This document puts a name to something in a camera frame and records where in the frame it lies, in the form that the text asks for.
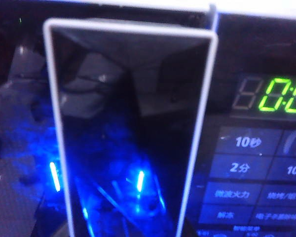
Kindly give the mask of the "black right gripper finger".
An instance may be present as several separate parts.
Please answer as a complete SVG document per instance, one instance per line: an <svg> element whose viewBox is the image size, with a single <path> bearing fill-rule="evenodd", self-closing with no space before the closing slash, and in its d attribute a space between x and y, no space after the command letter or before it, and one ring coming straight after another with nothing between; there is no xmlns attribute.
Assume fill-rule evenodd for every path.
<svg viewBox="0 0 296 237"><path fill-rule="evenodd" d="M32 237L69 237L67 221L53 222L38 219L31 233Z"/></svg>

